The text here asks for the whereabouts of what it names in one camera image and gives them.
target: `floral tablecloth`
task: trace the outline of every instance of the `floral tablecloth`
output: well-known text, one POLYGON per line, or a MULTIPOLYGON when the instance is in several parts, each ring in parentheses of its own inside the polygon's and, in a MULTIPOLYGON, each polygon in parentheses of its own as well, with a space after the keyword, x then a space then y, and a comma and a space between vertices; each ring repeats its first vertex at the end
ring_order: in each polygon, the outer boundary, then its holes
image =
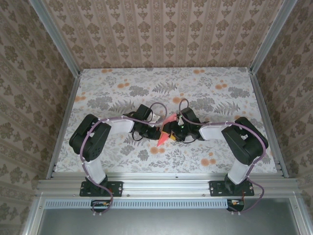
MULTIPOLYGON (((173 114, 185 97, 200 121, 234 121, 246 116, 265 135, 246 68, 89 69, 83 70, 80 78, 57 172, 82 171, 68 141, 87 114, 110 118, 156 101, 164 103, 173 114)), ((153 110, 164 115, 159 105, 153 110)), ((183 144, 168 140, 157 147, 157 141, 134 141, 128 133, 109 137, 100 157, 106 172, 129 173, 228 172, 235 159, 226 141, 183 144)), ((253 171, 276 172, 270 148, 253 171)))

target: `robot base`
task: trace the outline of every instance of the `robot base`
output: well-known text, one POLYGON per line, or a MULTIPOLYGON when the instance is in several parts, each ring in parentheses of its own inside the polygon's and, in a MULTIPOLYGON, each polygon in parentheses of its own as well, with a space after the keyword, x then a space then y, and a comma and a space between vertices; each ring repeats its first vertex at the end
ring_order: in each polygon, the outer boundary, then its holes
MULTIPOLYGON (((121 197, 123 192, 123 182, 122 181, 106 181, 105 185, 108 190, 111 191, 113 197, 121 197)), ((79 196, 81 197, 109 197, 109 193, 104 189, 94 185, 88 179, 83 181, 80 187, 79 196)))
POLYGON ((210 194, 211 197, 225 197, 225 196, 254 196, 253 185, 245 180, 236 186, 236 190, 230 192, 225 186, 224 180, 210 181, 210 194))

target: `red object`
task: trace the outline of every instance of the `red object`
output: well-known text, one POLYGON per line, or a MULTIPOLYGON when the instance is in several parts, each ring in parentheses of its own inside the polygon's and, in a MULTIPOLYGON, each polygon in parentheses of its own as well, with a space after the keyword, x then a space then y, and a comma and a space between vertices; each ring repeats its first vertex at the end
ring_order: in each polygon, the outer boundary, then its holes
MULTIPOLYGON (((166 120, 164 120, 163 122, 163 126, 165 124, 167 124, 168 122, 172 122, 176 120, 177 115, 176 114, 172 114, 170 115, 166 120)), ((170 134, 163 132, 161 133, 160 139, 157 142, 157 147, 159 147, 161 144, 163 144, 165 141, 167 141, 170 137, 170 134)))

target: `cable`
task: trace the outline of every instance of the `cable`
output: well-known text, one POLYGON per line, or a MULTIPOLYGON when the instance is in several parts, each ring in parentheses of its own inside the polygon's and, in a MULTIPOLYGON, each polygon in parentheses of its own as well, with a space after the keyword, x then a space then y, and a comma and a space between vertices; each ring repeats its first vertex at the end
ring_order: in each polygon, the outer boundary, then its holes
POLYGON ((85 144, 86 144, 86 142, 87 142, 89 136, 92 134, 93 130, 97 127, 97 125, 99 125, 100 123, 105 122, 105 121, 126 119, 126 120, 137 121, 137 122, 140 122, 140 123, 143 123, 143 124, 149 124, 149 125, 156 125, 156 124, 159 124, 159 123, 163 122, 163 121, 166 119, 166 116, 167 116, 167 108, 166 108, 166 106, 165 106, 164 104, 162 104, 162 103, 160 103, 160 102, 155 102, 155 103, 153 103, 153 104, 150 106, 150 108, 151 108, 152 106, 156 105, 156 104, 162 105, 162 106, 164 107, 164 109, 165 109, 165 117, 164 117, 164 119, 162 119, 161 121, 157 121, 157 122, 154 122, 154 123, 150 123, 150 122, 141 121, 141 120, 137 120, 137 119, 134 119, 134 118, 131 118, 131 117, 126 117, 126 116, 112 117, 112 118, 104 118, 104 119, 98 120, 98 121, 91 127, 91 129, 87 132, 87 135, 86 135, 86 137, 85 137, 85 139, 84 139, 84 141, 83 141, 83 143, 82 143, 82 146, 81 146, 81 148, 80 148, 79 156, 80 156, 80 160, 82 161, 83 170, 84 170, 84 172, 85 172, 85 174, 86 174, 88 180, 89 180, 90 182, 92 182, 94 185, 96 185, 97 187, 100 187, 100 188, 104 189, 104 190, 105 190, 106 192, 108 192, 109 195, 110 195, 110 204, 108 205, 108 207, 107 207, 102 213, 106 213, 106 212, 110 209, 110 207, 112 206, 112 203, 113 203, 113 194, 112 194, 111 191, 108 190, 106 187, 104 187, 104 186, 102 186, 102 185, 96 183, 96 182, 91 178, 91 176, 89 175, 89 173, 88 173, 88 171, 87 171, 87 169, 86 169, 86 167, 85 167, 86 159, 85 159, 84 156, 83 156, 83 151, 84 151, 84 148, 85 148, 85 144))
POLYGON ((152 113, 152 115, 151 115, 151 119, 150 119, 150 121, 148 121, 148 122, 151 122, 152 121, 152 119, 153 119, 153 111, 151 110, 151 113, 152 113))
POLYGON ((266 147, 265 147, 265 144, 264 142, 262 141, 262 139, 253 131, 251 130, 250 128, 246 127, 246 126, 243 126, 241 124, 238 124, 238 123, 235 123, 235 122, 209 122, 209 123, 196 123, 196 122, 193 122, 193 121, 190 121, 188 120, 187 118, 184 117, 184 115, 182 114, 181 112, 181 104, 182 102, 186 101, 187 102, 187 107, 189 107, 189 101, 186 99, 186 98, 183 98, 180 103, 179 103, 179 114, 181 115, 181 117, 188 123, 190 124, 193 124, 193 125, 197 125, 197 126, 221 126, 221 125, 234 125, 234 126, 239 126, 241 127, 242 129, 245 129, 247 130, 248 132, 250 132, 251 134, 253 134, 257 139, 258 141, 260 142, 261 146, 262 146, 262 149, 263 149, 263 153, 261 154, 261 156, 254 160, 249 171, 247 172, 246 176, 248 176, 250 174, 250 172, 252 171, 252 169, 254 168, 255 164, 260 161, 266 154, 266 147))
POLYGON ((184 142, 184 141, 182 141, 183 143, 193 143, 193 142, 195 142, 196 141, 196 139, 194 139, 193 141, 190 141, 190 142, 184 142))
POLYGON ((91 210, 93 212, 93 215, 96 215, 96 211, 94 210, 95 205, 104 204, 104 203, 106 203, 106 202, 99 201, 99 202, 94 202, 93 203, 92 208, 91 208, 91 210))
POLYGON ((133 138, 134 141, 141 141, 141 140, 143 139, 143 137, 141 137, 140 139, 135 140, 135 138, 134 138, 134 132, 132 132, 132 138, 133 138))
POLYGON ((248 209, 244 210, 244 211, 241 211, 240 213, 243 213, 243 212, 247 212, 249 210, 251 210, 252 208, 254 208, 259 202, 260 200, 262 199, 263 195, 264 195, 264 188, 257 184, 256 182, 253 182, 252 180, 249 179, 249 174, 251 173, 252 169, 254 168, 255 164, 257 164, 266 154, 266 147, 265 147, 265 144, 264 142, 262 141, 262 139, 253 131, 251 130, 250 128, 246 127, 246 126, 243 126, 241 124, 238 124, 238 123, 235 123, 235 122, 214 122, 214 123, 196 123, 196 122, 192 122, 192 121, 189 121, 187 118, 184 117, 184 115, 182 114, 181 112, 181 104, 186 101, 187 102, 187 107, 189 107, 189 101, 186 99, 186 98, 183 98, 180 103, 179 103, 179 114, 181 115, 181 117, 188 123, 190 124, 193 124, 193 125, 197 125, 197 126, 220 126, 220 125, 234 125, 234 126, 239 126, 241 127, 242 129, 245 129, 247 130, 248 132, 250 132, 251 134, 253 134, 257 139, 258 141, 260 142, 261 146, 262 146, 262 149, 263 149, 263 153, 261 154, 261 156, 258 158, 258 159, 255 159, 253 162, 252 162, 252 165, 251 167, 249 168, 248 172, 246 173, 246 179, 248 181, 250 181, 252 184, 258 186, 261 188, 262 190, 262 193, 260 195, 260 197, 258 198, 258 200, 248 209))

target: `robotic arm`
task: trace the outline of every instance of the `robotic arm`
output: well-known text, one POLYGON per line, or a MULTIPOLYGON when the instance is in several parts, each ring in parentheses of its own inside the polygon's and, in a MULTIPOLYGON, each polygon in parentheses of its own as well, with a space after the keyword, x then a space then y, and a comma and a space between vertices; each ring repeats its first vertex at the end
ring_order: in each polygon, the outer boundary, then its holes
MULTIPOLYGON (((150 108, 142 104, 136 112, 125 114, 124 116, 136 120, 149 119, 152 121, 155 121, 159 117, 154 115, 150 108)), ((80 150, 87 133, 98 120, 99 119, 92 114, 87 115, 70 138, 69 145, 73 148, 76 154, 80 154, 80 150)), ((97 184, 106 187, 108 182, 108 178, 101 166, 99 158, 108 136, 129 132, 138 132, 142 137, 151 140, 158 140, 161 134, 159 127, 124 119, 123 117, 114 117, 98 124, 93 130, 93 133, 88 137, 83 148, 83 156, 86 160, 83 164, 85 165, 88 175, 97 184)))
MULTIPOLYGON (((176 120, 163 126, 162 132, 166 132, 172 139, 182 142, 187 136, 191 136, 193 141, 226 140, 236 158, 224 181, 215 182, 215 184, 209 182, 211 195, 214 196, 213 188, 216 196, 225 196, 221 195, 220 191, 230 196, 242 195, 243 187, 248 183, 249 188, 251 182, 246 180, 247 175, 258 161, 257 158, 263 156, 265 149, 268 148, 265 137, 245 117, 240 117, 234 123, 201 123, 189 107, 179 110, 176 117, 176 120)), ((151 108, 142 104, 136 112, 106 119, 103 122, 100 122, 94 115, 87 115, 84 118, 70 138, 69 145, 76 154, 83 156, 83 167, 87 174, 86 181, 90 191, 97 192, 99 196, 103 195, 104 189, 108 191, 108 178, 102 169, 99 158, 108 136, 138 132, 143 138, 159 140, 161 130, 154 126, 156 124, 154 122, 158 118, 159 116, 154 115, 151 108)))

